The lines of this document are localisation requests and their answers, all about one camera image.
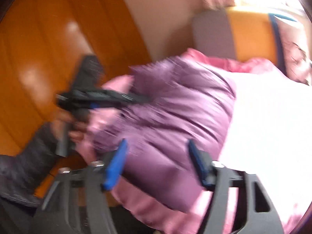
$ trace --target hand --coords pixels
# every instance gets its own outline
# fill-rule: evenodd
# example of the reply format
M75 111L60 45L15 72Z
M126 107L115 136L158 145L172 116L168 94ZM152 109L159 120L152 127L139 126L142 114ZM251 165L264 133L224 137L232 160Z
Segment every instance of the hand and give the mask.
M73 130L68 133L70 139L75 143L81 142L87 132L88 123L77 121L69 112L65 110L58 110L55 114L54 120L51 123L51 131L54 137L58 140L62 137L65 123L73 124Z

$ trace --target wood grain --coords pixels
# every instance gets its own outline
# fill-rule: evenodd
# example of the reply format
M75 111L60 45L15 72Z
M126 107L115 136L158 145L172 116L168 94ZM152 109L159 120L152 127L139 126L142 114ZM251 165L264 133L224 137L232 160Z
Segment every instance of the wood grain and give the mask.
M99 0L71 0L77 21L94 52L105 66L108 79L128 73L129 59Z
M47 39L54 64L72 80L82 55L93 53L76 22L68 0L34 0L39 26Z
M12 65L41 115L48 118L55 109L55 93L66 89L65 77L38 28L32 0L16 0L14 5L1 22Z
M20 152L20 147L0 124L0 155L15 156Z
M130 65L151 62L146 46L124 0L99 0L121 42Z
M3 28L0 25L0 123L15 143L23 147L43 119L19 82L17 73L7 55Z
M84 54L95 53L105 80L150 62L123 0L15 0L0 23L0 154L16 155L56 109ZM60 167L85 167L80 156L61 159L37 188L43 197Z

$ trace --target blue strap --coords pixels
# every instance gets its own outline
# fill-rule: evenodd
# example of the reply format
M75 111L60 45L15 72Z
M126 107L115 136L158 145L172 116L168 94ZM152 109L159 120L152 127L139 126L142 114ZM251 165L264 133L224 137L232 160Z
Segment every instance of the blue strap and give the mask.
M112 190L117 184L117 181L124 169L124 163L126 160L128 150L127 140L122 139L121 143L116 150L113 159L105 170L105 180L102 184L103 188L107 191Z
M200 151L195 146L195 143L193 140L188 141L188 154L196 170L197 176L199 178L199 182L202 184L203 187L209 187L211 184L209 184L206 181L206 178L208 174L210 173L211 169L205 166L202 156L200 155Z
M100 106L97 103L91 103L90 104L90 109L96 109L99 108Z
M275 44L277 47L277 67L285 76L287 76L283 46L282 46L282 42L280 40L280 32L278 31L278 26L277 26L277 22L276 22L275 17L279 17L282 19L287 19L287 20L295 21L295 22L297 20L291 16L286 16L286 15L282 15L279 13L269 13L269 19L270 19L271 24L272 24L272 28L273 28L273 32L274 32L274 38L275 38Z

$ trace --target screw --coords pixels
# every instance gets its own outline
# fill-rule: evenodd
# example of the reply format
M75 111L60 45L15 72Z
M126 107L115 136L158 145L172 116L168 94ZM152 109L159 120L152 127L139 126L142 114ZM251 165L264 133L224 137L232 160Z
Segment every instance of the screw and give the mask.
M68 167L63 167L63 168L58 169L58 173L60 173L60 174L70 173L70 172L71 172L71 169Z
M219 161L212 161L212 165L214 167L217 167L217 168L223 168L224 167L224 165L221 164L221 162L219 162Z
M101 167L101 166L104 166L104 163L103 163L103 161L93 161L93 162L91 162L90 165L93 167Z

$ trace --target black sleeve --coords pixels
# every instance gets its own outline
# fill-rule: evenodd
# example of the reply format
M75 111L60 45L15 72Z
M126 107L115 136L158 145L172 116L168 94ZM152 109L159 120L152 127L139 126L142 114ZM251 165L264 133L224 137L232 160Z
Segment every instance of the black sleeve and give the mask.
M57 140L46 123L20 154L0 155L0 196L27 204L28 197L55 165L56 146Z

